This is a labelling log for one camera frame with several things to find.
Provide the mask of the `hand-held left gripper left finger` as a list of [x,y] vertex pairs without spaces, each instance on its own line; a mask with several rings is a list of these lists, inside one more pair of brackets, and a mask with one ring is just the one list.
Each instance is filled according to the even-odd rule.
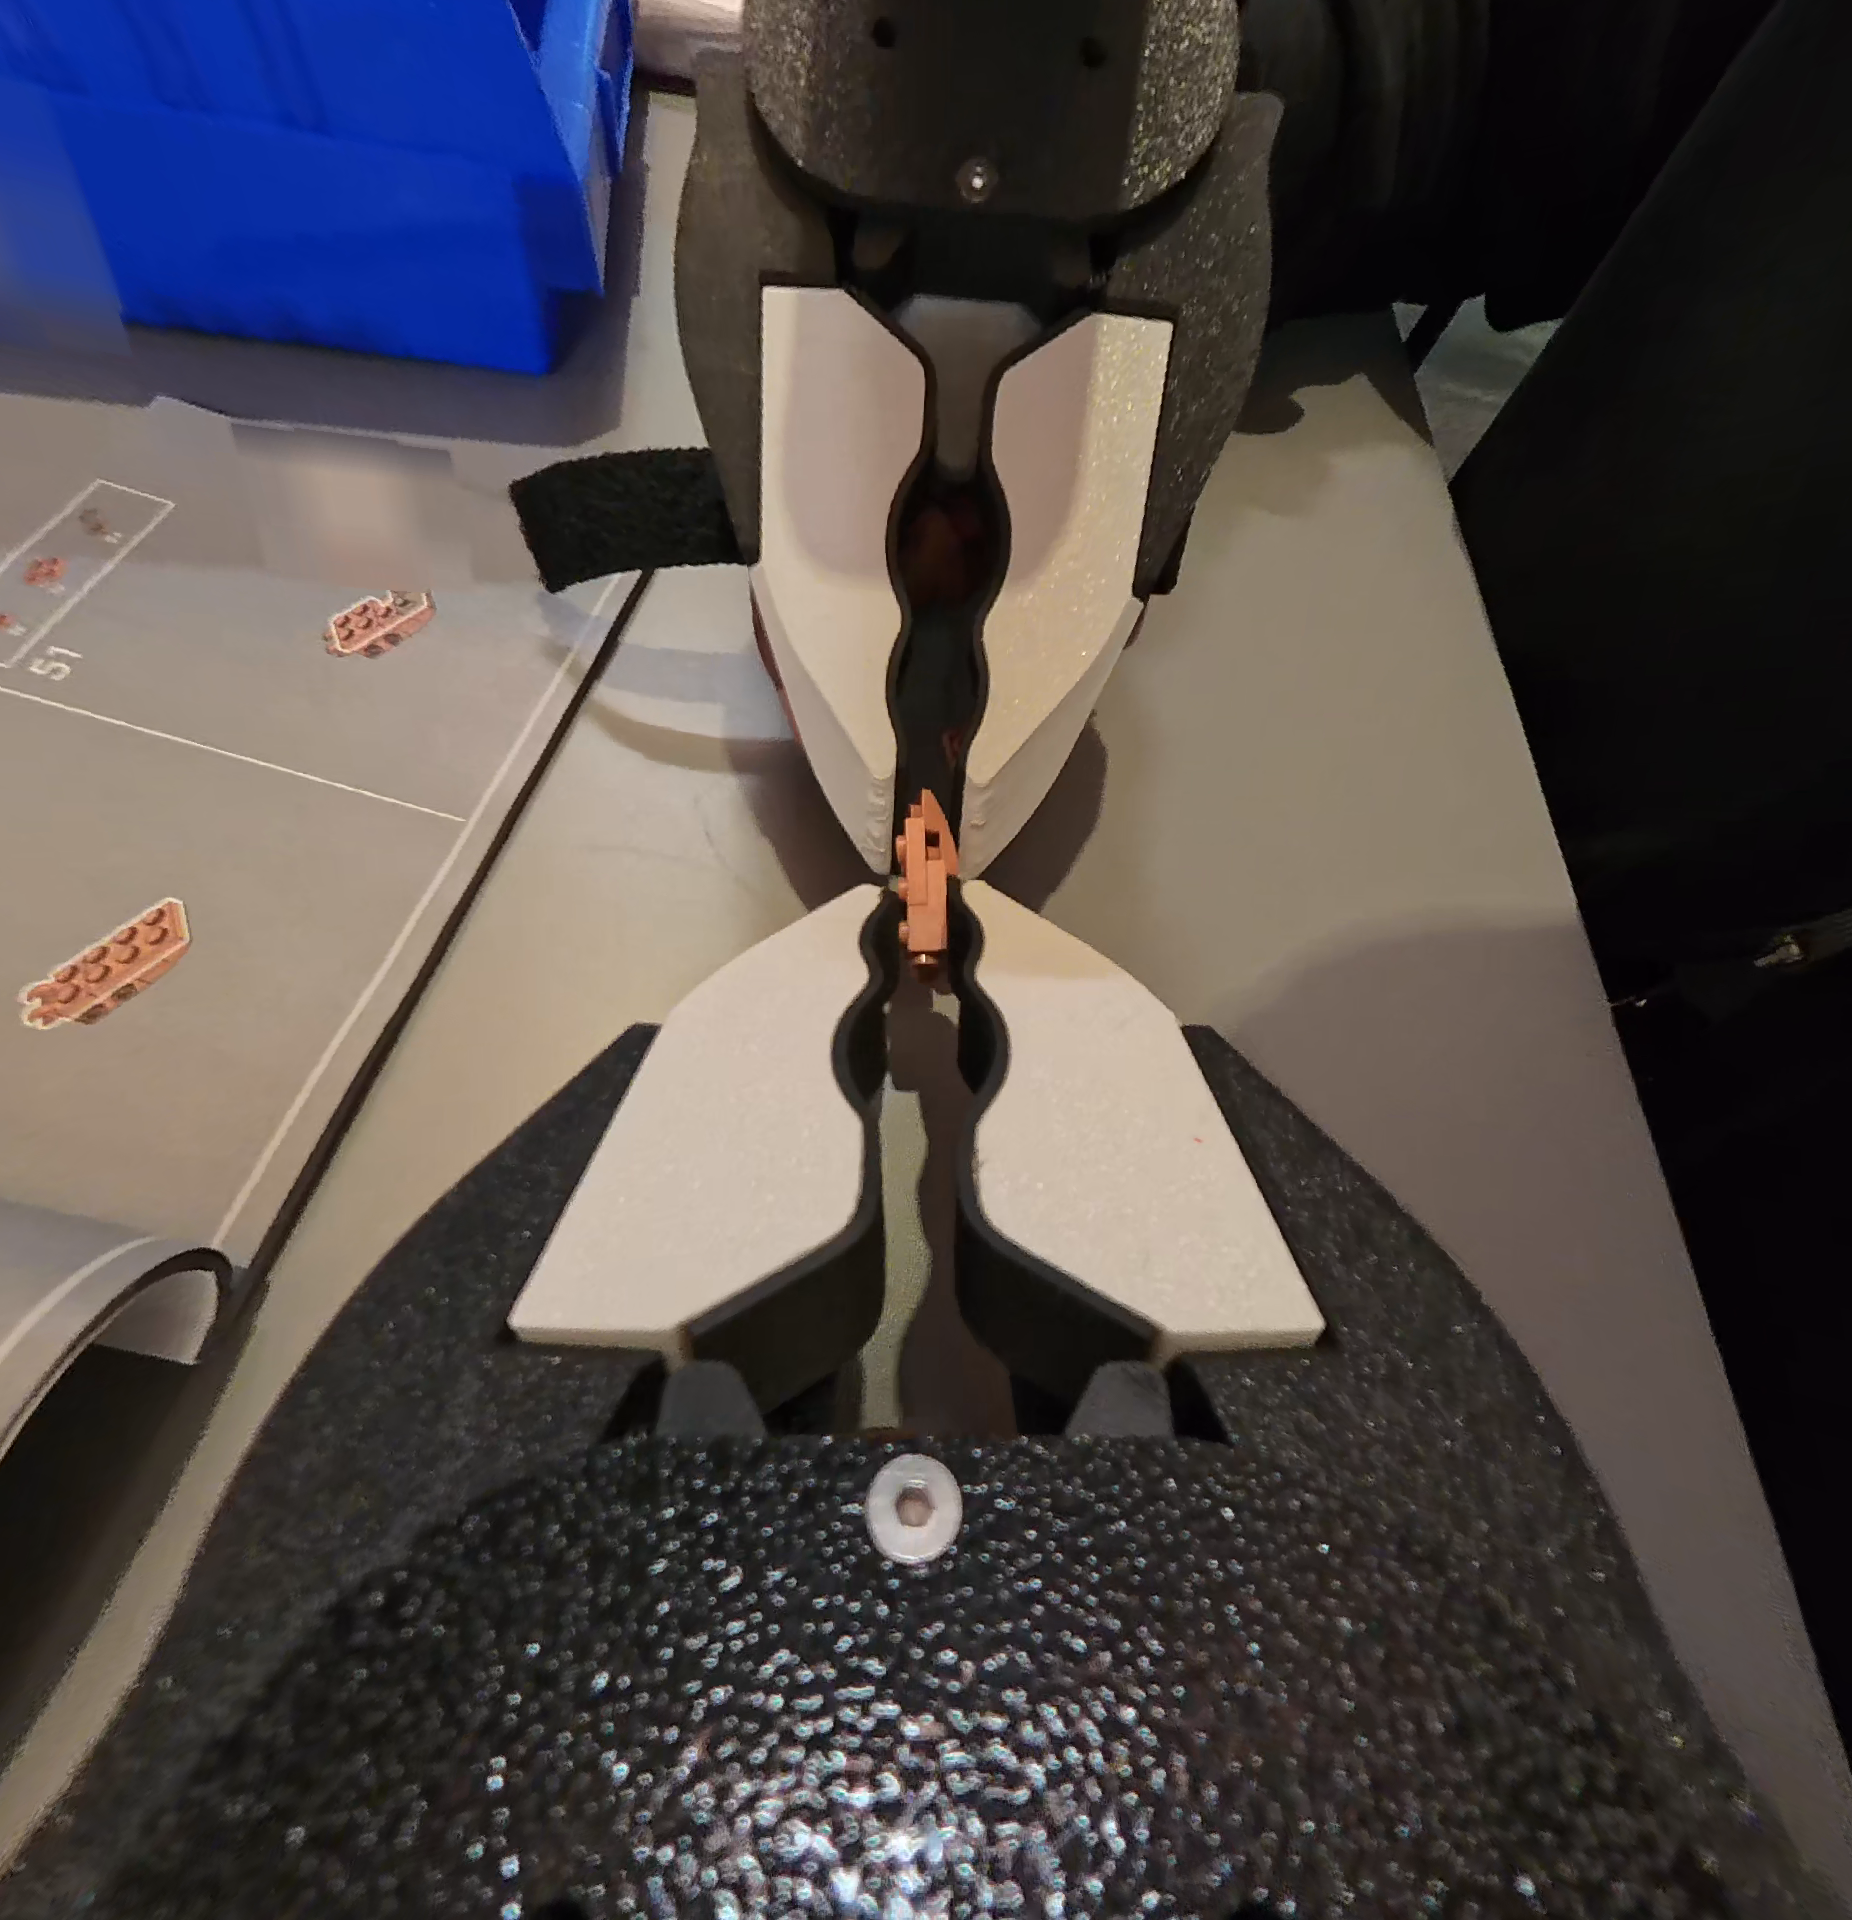
[[887,891],[747,949],[650,1039],[509,1310],[550,1346],[718,1360],[763,1411],[884,1306]]

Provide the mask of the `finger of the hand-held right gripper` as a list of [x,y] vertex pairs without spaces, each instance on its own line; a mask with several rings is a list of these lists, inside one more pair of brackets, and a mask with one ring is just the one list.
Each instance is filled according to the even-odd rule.
[[755,610],[827,804],[889,874],[904,634],[890,527],[929,450],[929,363],[851,292],[767,284],[761,403]]
[[1088,313],[1002,372],[991,473],[1007,566],[978,629],[985,699],[965,752],[962,874],[1025,828],[1142,612],[1136,572],[1172,353],[1164,320]]

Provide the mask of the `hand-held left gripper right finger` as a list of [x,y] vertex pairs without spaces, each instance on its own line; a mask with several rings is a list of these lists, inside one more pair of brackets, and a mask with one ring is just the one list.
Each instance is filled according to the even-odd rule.
[[988,882],[953,921],[962,1318],[1010,1378],[1307,1350],[1322,1310],[1177,1017]]

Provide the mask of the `small brown toy brick model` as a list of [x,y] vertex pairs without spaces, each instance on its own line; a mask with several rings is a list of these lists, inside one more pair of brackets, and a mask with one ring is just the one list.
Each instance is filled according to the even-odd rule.
[[960,878],[960,846],[933,790],[915,798],[894,837],[900,941],[920,980],[933,983],[949,956],[949,891]]

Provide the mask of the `grey instruction booklet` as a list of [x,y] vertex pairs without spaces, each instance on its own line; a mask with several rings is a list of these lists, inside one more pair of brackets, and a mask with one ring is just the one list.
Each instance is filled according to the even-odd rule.
[[154,367],[0,356],[0,1465],[271,1260],[633,591],[519,532],[567,379]]

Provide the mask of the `blue plastic bin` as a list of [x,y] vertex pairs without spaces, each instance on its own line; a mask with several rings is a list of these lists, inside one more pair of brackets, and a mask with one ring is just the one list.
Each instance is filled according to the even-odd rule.
[[0,339],[543,374],[601,298],[627,2],[0,2]]

